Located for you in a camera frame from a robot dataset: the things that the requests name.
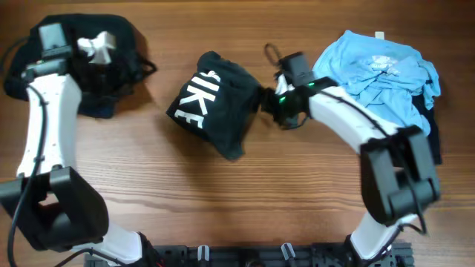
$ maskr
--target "black cloth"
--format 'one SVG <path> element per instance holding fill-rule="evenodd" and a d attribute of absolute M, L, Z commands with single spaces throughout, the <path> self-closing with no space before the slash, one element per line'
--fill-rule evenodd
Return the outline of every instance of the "black cloth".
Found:
<path fill-rule="evenodd" d="M 434 118 L 434 111 L 431 108 L 429 111 L 425 108 L 425 100 L 422 94 L 418 96 L 413 96 L 413 105 L 423 115 L 430 125 L 430 133 L 427 136 L 429 142 L 430 150 L 432 152 L 433 162 L 437 165 L 442 164 L 442 155 L 440 153 L 440 139 L 439 139 L 439 127 L 436 124 Z"/>
<path fill-rule="evenodd" d="M 70 74 L 82 90 L 79 113 L 96 118 L 111 118 L 115 103 L 134 92 L 133 84 L 153 73 L 155 66 L 137 52 L 134 26 L 121 16 L 65 14 L 47 16 L 30 30 L 27 43 L 19 48 L 13 58 L 4 82 L 5 93 L 27 101 L 25 86 L 13 77 L 20 78 L 28 64 L 41 59 L 42 45 L 38 28 L 42 25 L 61 23 L 71 40 L 94 39 L 102 31 L 116 37 L 116 50 L 110 50 L 112 63 L 107 66 L 72 64 Z"/>
<path fill-rule="evenodd" d="M 211 71 L 219 76 L 220 81 L 206 76 Z M 214 89 L 216 86 L 219 88 L 217 91 L 212 90 L 191 79 L 201 79 L 214 85 Z M 241 141 L 247 120 L 250 113 L 255 112 L 259 106 L 261 84 L 241 66 L 222 59 L 214 51 L 200 57 L 197 72 L 191 79 L 182 86 L 178 97 L 167 110 L 167 115 L 178 125 L 212 143 L 225 158 L 238 159 L 243 155 Z M 180 104 L 180 100 L 195 95 L 189 91 L 189 86 L 215 97 L 214 101 L 204 99 L 207 114 L 203 113 L 199 100 Z M 196 119 L 187 122 L 182 112 L 203 118 L 202 128 Z"/>

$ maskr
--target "wood grain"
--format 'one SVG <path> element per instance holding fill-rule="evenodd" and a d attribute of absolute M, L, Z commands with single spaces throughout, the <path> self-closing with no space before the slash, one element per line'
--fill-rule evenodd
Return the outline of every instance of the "wood grain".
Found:
<path fill-rule="evenodd" d="M 227 162 L 165 115 L 199 56 L 215 50 L 266 86 L 263 56 L 304 51 L 314 62 L 345 30 L 411 45 L 439 72 L 436 119 L 443 200 L 426 214 L 429 237 L 410 231 L 417 266 L 475 266 L 475 2 L 472 1 L 30 1 L 0 6 L 0 53 L 48 14 L 112 13 L 147 38 L 160 71 L 124 99 L 113 119 L 78 121 L 79 171 L 105 198 L 111 218 L 153 244 L 279 245 L 339 241 L 361 219 L 358 157 L 312 122 L 280 131 L 259 113 Z M 13 179 L 27 130 L 25 102 L 0 96 L 0 180 Z M 0 266 L 10 218 L 0 211 Z M 36 252 L 17 234 L 20 266 L 53 266 L 66 253 Z M 70 266 L 81 266 L 82 259 Z"/>

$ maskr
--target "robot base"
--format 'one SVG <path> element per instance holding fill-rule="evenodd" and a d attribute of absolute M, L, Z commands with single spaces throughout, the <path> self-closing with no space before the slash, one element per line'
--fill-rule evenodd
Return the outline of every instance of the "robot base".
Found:
<path fill-rule="evenodd" d="M 414 267 L 410 243 L 394 243 L 391 252 L 369 267 Z M 163 267 L 287 267 L 280 246 L 210 248 L 209 262 L 197 260 L 198 248 L 185 245 L 154 247 L 164 259 Z M 345 267 L 347 249 L 343 243 L 315 243 L 295 246 L 295 267 Z M 84 267 L 108 267 L 108 264 L 86 255 Z"/>

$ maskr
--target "table surface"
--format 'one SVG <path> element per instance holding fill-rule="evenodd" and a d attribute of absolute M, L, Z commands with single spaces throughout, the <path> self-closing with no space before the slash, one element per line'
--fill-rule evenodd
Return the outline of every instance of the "table surface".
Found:
<path fill-rule="evenodd" d="M 104 197 L 110 217 L 155 245 L 295 245 L 342 241 L 365 211 L 358 157 L 317 122 L 280 131 L 258 113 L 246 155 L 226 161 L 166 115 L 201 54 L 215 50 L 274 86 L 263 55 L 303 51 L 311 64 L 345 30 L 410 45 L 434 63 L 442 96 L 436 120 L 444 164 L 442 201 L 426 212 L 428 237 L 411 231 L 417 266 L 475 266 L 475 2 L 469 1 L 44 1 L 0 7 L 0 53 L 48 14 L 111 13 L 146 37 L 160 69 L 123 99 L 113 119 L 78 118 L 81 175 Z M 26 102 L 0 96 L 0 180 L 22 158 Z M 11 220 L 0 211 L 0 266 Z M 36 252 L 16 235 L 19 266 L 53 266 L 67 253 Z M 80 266 L 77 259 L 70 266 Z"/>

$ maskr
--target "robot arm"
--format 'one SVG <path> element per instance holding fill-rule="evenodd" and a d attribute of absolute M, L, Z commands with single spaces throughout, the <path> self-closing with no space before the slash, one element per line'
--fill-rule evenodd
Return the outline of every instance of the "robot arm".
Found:
<path fill-rule="evenodd" d="M 90 64 L 109 64 L 108 49 L 115 48 L 114 37 L 100 33 L 93 40 L 79 39 L 76 47 L 60 24 L 40 27 L 39 35 L 43 60 L 29 65 L 22 75 L 22 82 L 29 84 L 27 144 L 18 179 L 0 187 L 1 203 L 14 217 L 25 195 L 16 226 L 36 250 L 92 248 L 110 266 L 138 263 L 143 243 L 148 241 L 109 222 L 103 198 L 75 171 L 76 118 L 82 92 L 68 68 L 78 56 L 76 49 L 88 54 Z M 41 142 L 41 158 L 37 159 Z M 24 181 L 31 182 L 33 189 L 23 190 Z M 40 204 L 48 194 L 55 194 L 58 202 Z"/>
<path fill-rule="evenodd" d="M 298 114 L 304 112 L 360 154 L 361 193 L 368 212 L 346 241 L 352 261 L 367 266 L 381 258 L 402 226 L 417 217 L 425 229 L 422 209 L 437 201 L 440 193 L 430 148 L 420 129 L 388 122 L 333 80 L 316 79 L 302 53 L 279 59 L 277 66 L 275 97 L 263 110 L 271 111 L 285 128 L 294 128 Z"/>

